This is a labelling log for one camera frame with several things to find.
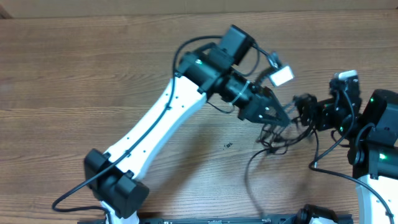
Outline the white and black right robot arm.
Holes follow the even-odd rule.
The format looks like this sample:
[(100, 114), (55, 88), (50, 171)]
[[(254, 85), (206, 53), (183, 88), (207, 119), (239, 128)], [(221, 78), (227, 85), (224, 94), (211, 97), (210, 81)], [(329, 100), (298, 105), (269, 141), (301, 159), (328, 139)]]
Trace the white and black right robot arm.
[(333, 90), (328, 100), (295, 98), (304, 125), (334, 129), (348, 141), (360, 223), (397, 223), (397, 93), (377, 89), (363, 112), (358, 90)]

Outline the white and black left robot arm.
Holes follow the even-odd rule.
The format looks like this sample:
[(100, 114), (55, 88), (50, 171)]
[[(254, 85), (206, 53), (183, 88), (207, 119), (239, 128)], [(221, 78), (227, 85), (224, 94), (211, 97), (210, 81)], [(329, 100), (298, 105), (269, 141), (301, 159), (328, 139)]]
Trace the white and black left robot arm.
[(208, 43), (175, 57), (173, 76), (161, 97), (141, 120), (106, 151), (91, 150), (84, 168), (88, 186), (111, 223), (135, 223), (149, 194), (142, 183), (150, 164), (179, 126), (218, 94), (252, 123), (287, 126), (289, 116), (270, 88), (251, 82), (234, 67), (255, 40), (231, 26), (218, 43)]

